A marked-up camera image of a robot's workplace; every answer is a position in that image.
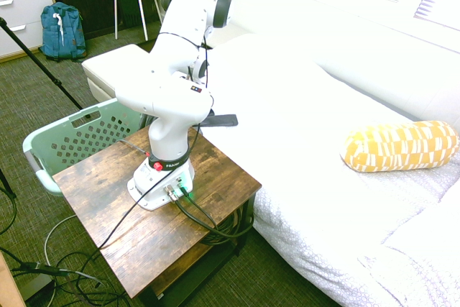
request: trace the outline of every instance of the green carpet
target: green carpet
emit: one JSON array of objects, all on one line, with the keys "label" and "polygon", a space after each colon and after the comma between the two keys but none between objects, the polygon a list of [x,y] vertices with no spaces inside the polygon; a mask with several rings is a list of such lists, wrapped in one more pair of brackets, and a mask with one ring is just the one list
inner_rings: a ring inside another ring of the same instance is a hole
[{"label": "green carpet", "polygon": [[[158,33],[158,24],[149,24],[149,36]],[[119,39],[105,35],[87,41],[88,58],[115,48],[144,41],[141,27],[123,30]],[[64,87],[83,106],[96,103],[88,88],[80,63],[63,60],[59,63],[37,57],[59,78]],[[48,194],[40,185],[22,153],[22,142],[32,131],[77,111],[64,94],[28,57],[0,64],[0,168],[17,194],[17,220],[0,235],[0,246],[24,261],[45,262],[43,245],[59,221],[73,211],[64,198]],[[10,220],[8,199],[0,194],[0,229]],[[50,238],[48,254],[52,264],[75,251],[92,253],[95,245],[76,218],[57,228]],[[73,255],[60,266],[79,270],[83,255]],[[6,256],[10,267],[15,263]],[[110,282],[117,292],[123,292],[104,259],[99,257],[85,270],[89,275]],[[16,278],[19,287],[33,275]],[[48,305],[52,290],[39,292],[27,301],[28,306]],[[113,302],[106,306],[125,306]],[[137,300],[130,306],[140,306]],[[52,306],[85,306],[72,293],[57,290]],[[239,257],[230,259],[187,303],[187,307],[202,306],[338,306],[315,286],[294,271],[256,232],[251,231],[246,247]]]}]

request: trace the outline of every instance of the blue backpack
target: blue backpack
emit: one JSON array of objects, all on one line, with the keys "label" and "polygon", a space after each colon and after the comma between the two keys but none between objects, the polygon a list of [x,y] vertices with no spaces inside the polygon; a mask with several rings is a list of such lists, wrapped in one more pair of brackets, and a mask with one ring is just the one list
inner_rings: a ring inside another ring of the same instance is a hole
[{"label": "blue backpack", "polygon": [[48,59],[78,59],[86,56],[85,37],[78,10],[64,3],[46,6],[42,12],[43,46]]}]

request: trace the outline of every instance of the laundry basket handle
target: laundry basket handle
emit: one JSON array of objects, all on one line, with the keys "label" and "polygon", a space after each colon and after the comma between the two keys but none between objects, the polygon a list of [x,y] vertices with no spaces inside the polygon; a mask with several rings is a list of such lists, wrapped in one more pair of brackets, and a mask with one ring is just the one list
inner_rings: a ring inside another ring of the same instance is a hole
[{"label": "laundry basket handle", "polygon": [[30,150],[27,150],[24,152],[26,155],[27,161],[29,161],[30,166],[35,172],[35,175],[37,176],[38,180],[43,184],[43,186],[47,189],[49,193],[51,193],[54,196],[63,196],[63,192],[60,190],[59,186],[57,183],[53,180],[50,174],[46,170],[44,170],[42,167],[40,167],[35,160],[34,154]]},{"label": "laundry basket handle", "polygon": [[69,120],[69,122],[74,122],[75,120],[79,120],[79,119],[83,118],[84,116],[88,116],[89,114],[96,113],[97,111],[99,111],[99,106],[95,105],[95,106],[86,108],[86,109],[84,109],[82,111],[78,111],[74,115],[69,116],[68,120]]}]

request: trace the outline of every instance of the red emergency stop button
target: red emergency stop button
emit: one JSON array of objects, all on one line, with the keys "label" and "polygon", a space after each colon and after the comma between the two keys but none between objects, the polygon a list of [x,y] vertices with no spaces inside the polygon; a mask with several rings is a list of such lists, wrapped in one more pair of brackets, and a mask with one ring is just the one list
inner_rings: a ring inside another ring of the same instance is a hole
[{"label": "red emergency stop button", "polygon": [[163,169],[163,166],[161,165],[161,163],[155,162],[153,164],[153,168],[159,172],[159,171],[161,171],[161,169]]}]

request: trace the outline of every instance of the white dresser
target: white dresser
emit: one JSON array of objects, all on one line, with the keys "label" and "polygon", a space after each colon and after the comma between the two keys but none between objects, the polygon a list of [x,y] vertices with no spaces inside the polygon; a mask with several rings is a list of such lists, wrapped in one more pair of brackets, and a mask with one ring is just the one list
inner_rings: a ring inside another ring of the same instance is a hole
[{"label": "white dresser", "polygon": [[[8,28],[30,49],[42,45],[42,23],[40,15],[45,6],[55,0],[0,0],[0,17]],[[0,62],[23,56],[22,49],[0,28]]]}]

